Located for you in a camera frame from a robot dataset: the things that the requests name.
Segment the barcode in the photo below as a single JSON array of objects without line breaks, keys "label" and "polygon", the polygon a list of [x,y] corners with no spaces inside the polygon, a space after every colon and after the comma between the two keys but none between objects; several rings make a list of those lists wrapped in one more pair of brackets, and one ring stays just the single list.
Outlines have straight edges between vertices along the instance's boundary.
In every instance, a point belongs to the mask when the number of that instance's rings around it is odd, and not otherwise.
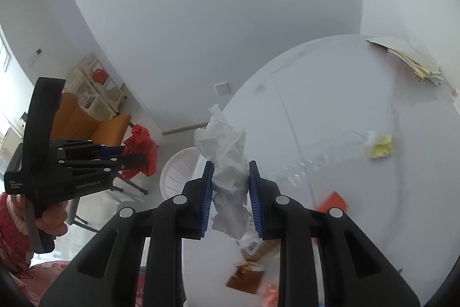
[{"label": "barcode", "polygon": [[251,252],[254,251],[254,249],[256,248],[257,244],[258,244],[258,242],[252,242],[252,244],[249,245],[249,248],[248,248],[249,251],[251,251]]}]

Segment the white shelf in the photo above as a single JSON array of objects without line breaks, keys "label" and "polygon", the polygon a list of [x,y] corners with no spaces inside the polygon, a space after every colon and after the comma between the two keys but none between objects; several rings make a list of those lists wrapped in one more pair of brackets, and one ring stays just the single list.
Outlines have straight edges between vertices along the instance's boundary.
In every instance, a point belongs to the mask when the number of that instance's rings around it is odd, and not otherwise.
[{"label": "white shelf", "polygon": [[90,116],[105,121],[117,115],[124,93],[110,76],[103,85],[95,82],[93,73],[98,68],[104,69],[96,54],[89,53],[67,75],[64,91],[75,94],[80,107]]}]

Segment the red patterned sleeve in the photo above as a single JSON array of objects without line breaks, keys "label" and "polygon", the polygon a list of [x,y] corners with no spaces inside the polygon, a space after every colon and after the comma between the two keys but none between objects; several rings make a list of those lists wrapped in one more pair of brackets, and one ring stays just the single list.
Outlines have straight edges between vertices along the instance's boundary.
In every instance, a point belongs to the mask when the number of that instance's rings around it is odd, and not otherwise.
[{"label": "red patterned sleeve", "polygon": [[16,227],[8,212],[8,195],[0,196],[0,261],[11,273],[27,271],[33,256],[29,237]]}]

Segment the white tissue paper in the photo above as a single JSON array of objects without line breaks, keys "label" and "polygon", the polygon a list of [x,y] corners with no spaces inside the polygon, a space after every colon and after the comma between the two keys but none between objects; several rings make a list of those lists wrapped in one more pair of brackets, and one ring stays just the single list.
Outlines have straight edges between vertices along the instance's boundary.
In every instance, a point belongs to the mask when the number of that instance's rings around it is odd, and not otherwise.
[{"label": "white tissue paper", "polygon": [[195,146],[214,163],[212,201],[217,214],[212,228],[241,239],[248,228],[249,164],[244,156],[246,132],[235,131],[216,104],[206,129],[195,131]]}]

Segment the white table surface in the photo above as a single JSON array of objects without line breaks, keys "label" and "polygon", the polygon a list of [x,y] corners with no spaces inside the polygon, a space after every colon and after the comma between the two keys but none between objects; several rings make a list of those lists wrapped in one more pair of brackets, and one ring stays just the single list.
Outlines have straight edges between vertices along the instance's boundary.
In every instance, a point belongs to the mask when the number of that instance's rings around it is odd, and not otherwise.
[{"label": "white table surface", "polygon": [[[266,64],[224,114],[246,129],[245,153],[262,177],[308,208],[339,192],[422,305],[435,293],[460,253],[460,118],[447,85],[416,81],[363,36],[325,37]],[[351,155],[368,131],[393,135],[389,158]],[[204,164],[200,158],[194,177]],[[299,171],[306,180],[296,179]],[[211,224],[201,241],[183,243],[189,307],[258,306],[259,295],[225,287],[243,258]],[[277,261],[266,266],[263,284],[277,282]]]}]

